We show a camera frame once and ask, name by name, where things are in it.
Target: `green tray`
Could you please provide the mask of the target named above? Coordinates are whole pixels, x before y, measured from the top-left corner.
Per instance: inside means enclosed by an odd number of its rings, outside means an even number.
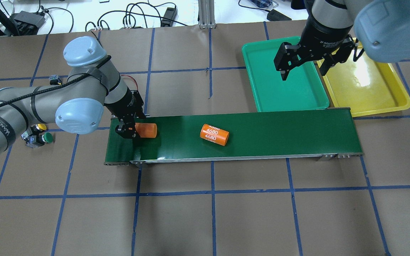
[[[110,125],[106,165],[363,154],[349,108],[152,117],[158,136],[130,140]],[[200,138],[207,123],[230,132],[226,146]]]
[[[307,62],[290,71],[283,81],[273,64],[283,42],[297,44],[299,36],[253,42],[243,45],[252,94],[257,111],[314,110],[329,107],[325,89],[313,62]]]

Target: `orange cylinder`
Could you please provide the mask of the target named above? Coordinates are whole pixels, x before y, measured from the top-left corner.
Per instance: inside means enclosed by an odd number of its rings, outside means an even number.
[[[209,124],[204,124],[200,131],[200,137],[221,146],[225,146],[229,139],[229,132]]]

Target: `plastic tray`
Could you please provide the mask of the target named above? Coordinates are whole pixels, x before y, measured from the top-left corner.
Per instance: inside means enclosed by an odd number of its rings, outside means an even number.
[[[314,110],[330,105],[314,63],[290,71],[283,81],[273,59],[282,42],[297,44],[299,36],[253,42],[242,47],[258,112]]]
[[[393,66],[377,63],[366,53],[357,62],[351,56],[346,63],[330,68],[324,81],[335,107],[350,107],[353,117],[410,107],[410,97]]]

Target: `cable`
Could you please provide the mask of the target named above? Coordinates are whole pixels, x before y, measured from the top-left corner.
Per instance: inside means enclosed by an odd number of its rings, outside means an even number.
[[[99,21],[101,20],[102,17],[104,17],[105,15],[107,15],[107,14],[109,14],[109,13],[112,13],[112,12],[125,12],[125,13],[128,13],[128,11],[124,11],[124,10],[111,10],[111,11],[108,11],[108,12],[102,14],[101,17],[99,18]],[[143,15],[143,16],[154,17],[154,18],[159,18],[159,17],[160,17],[160,16],[154,16],[154,15],[148,15],[148,14],[141,14],[141,13],[132,13],[132,14],[134,14],[134,15]],[[168,21],[173,21],[173,22],[178,23],[178,24],[183,25],[183,26],[187,26],[186,24],[181,23],[181,22],[179,22],[179,21],[171,20],[171,19],[168,19],[168,18],[164,18],[164,19],[166,19],[166,20],[168,20]]]
[[[38,14],[40,10],[41,10],[41,0],[39,0],[39,8],[37,8],[36,14]]]
[[[105,24],[107,25],[107,28],[110,30],[110,26],[109,26],[109,24],[107,23],[107,21],[105,21],[105,20],[101,20],[101,29],[104,29],[104,27],[102,26],[102,23],[103,22],[105,22]]]
[[[254,7],[249,7],[249,6],[244,6],[240,4],[241,0],[238,0],[238,5],[244,8],[248,8],[248,9],[254,9],[254,10],[264,10],[266,12],[270,12],[269,10],[265,10],[265,9],[261,9],[261,8],[254,8]]]
[[[129,15],[130,15],[130,14],[131,14],[131,11],[132,11],[132,8],[133,8],[134,6],[137,6],[137,7],[140,9],[140,11],[141,11],[143,14],[145,14],[145,12],[143,11],[142,7],[140,7],[140,6],[137,5],[137,4],[128,4],[128,5],[126,6],[126,13],[129,13]],[[146,17],[143,16],[143,19],[145,20],[145,27],[148,28],[148,23],[147,23]]]
[[[45,8],[45,10],[51,10],[51,9],[65,10],[65,11],[67,11],[68,13],[70,13],[70,16],[72,17],[72,25],[70,26],[69,33],[72,32],[72,29],[74,28],[74,16],[73,16],[72,13],[70,12],[70,10],[67,10],[67,9],[64,9],[64,8],[61,8],[61,7]]]
[[[172,5],[174,5],[175,8],[176,8],[176,4],[175,4],[175,3],[172,3],[172,2],[167,2],[167,3],[160,4],[160,5],[155,5],[155,7],[163,6],[163,5],[166,5],[166,4],[172,4]]]
[[[134,81],[134,83],[135,83],[135,87],[137,88],[137,91],[138,91],[138,84],[137,84],[137,81],[135,81],[135,79],[134,79],[132,76],[130,76],[130,75],[120,75],[120,76],[125,76],[125,77],[127,77],[127,78],[131,78],[131,79],[132,79],[132,81]]]
[[[101,63],[99,63],[98,65],[96,65],[96,68],[102,67],[102,66],[103,66],[105,63],[107,63],[111,58],[112,58],[112,57],[111,57],[110,55],[107,55],[107,57],[106,57]],[[55,91],[55,90],[58,90],[58,89],[62,89],[62,88],[66,87],[66,86],[69,86],[69,85],[71,85],[71,84],[73,84],[73,83],[77,83],[78,81],[81,81],[81,80],[87,78],[88,76],[90,76],[90,74],[83,74],[83,75],[81,75],[81,76],[79,76],[79,77],[77,77],[77,78],[74,78],[73,80],[71,80],[71,81],[69,81],[69,82],[67,82],[67,83],[64,83],[64,84],[62,84],[62,85],[50,87],[50,88],[44,89],[44,90],[39,90],[39,91],[37,91],[37,92],[32,92],[32,93],[30,93],[30,94],[25,94],[25,95],[23,95],[23,96],[20,96],[20,97],[15,98],[15,99],[11,99],[11,100],[8,100],[8,101],[6,101],[6,102],[2,102],[2,103],[0,103],[0,107],[4,107],[4,106],[9,105],[9,104],[11,104],[11,103],[14,103],[14,102],[17,102],[17,101],[20,101],[20,100],[23,100],[23,99],[26,99],[26,98],[29,98],[29,97],[32,97],[32,96],[35,96],[35,95],[45,94],[46,92],[52,92],[52,91]]]
[[[44,13],[46,13],[48,16],[50,16],[50,19],[52,20],[52,27],[50,28],[50,31],[47,34],[50,34],[53,30],[53,26],[55,26],[55,21],[53,21],[53,17],[52,15],[50,15],[49,11],[44,11]]]
[[[2,2],[1,0],[0,0],[0,4],[1,4],[1,6],[3,7],[3,9],[6,11],[7,16],[9,16],[9,17],[10,17],[9,12],[6,10],[6,8],[4,7],[3,2]]]
[[[141,4],[145,4],[145,5],[148,5],[148,6],[152,7],[152,8],[154,8],[154,9],[156,10],[156,12],[158,13],[158,16],[159,16],[159,24],[162,24],[161,13],[159,13],[158,8],[154,7],[153,5],[151,5],[151,4],[149,4],[149,3],[144,3],[144,2],[135,3],[135,4],[131,7],[131,9],[129,10],[129,14],[132,13],[132,8],[134,8],[134,6],[137,6],[137,7],[141,10],[142,8],[141,8],[140,6],[138,6],[139,4],[140,4],[140,5],[141,5]]]
[[[88,21],[87,23],[86,23],[86,25],[85,25],[85,31],[87,31],[87,27],[88,27],[88,24],[92,24],[93,25],[93,27],[94,27],[94,29],[95,30],[98,30],[98,27],[96,27],[96,24],[94,24],[94,22],[92,22],[92,21]]]
[[[134,26],[131,26],[131,27],[135,27],[136,24],[137,24],[137,20],[135,19],[134,15],[132,15],[132,14],[126,14],[126,15],[122,18],[122,24],[123,24],[123,26],[126,25],[127,27],[129,27],[129,24],[127,24],[127,23],[125,22],[127,16],[129,16],[129,20],[130,20],[130,21],[131,21],[131,17],[134,18]]]
[[[357,55],[357,49],[358,49],[358,38],[355,39],[355,46],[353,48],[353,61],[356,62],[365,52],[365,48],[362,48],[360,52]]]

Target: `green conveyor belt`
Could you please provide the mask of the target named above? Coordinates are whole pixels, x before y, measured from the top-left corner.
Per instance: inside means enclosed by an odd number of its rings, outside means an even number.
[[[130,140],[115,133],[113,119],[106,165],[134,162],[193,162],[363,154],[350,109],[152,117],[156,138]],[[202,125],[227,130],[226,146],[199,137]]]

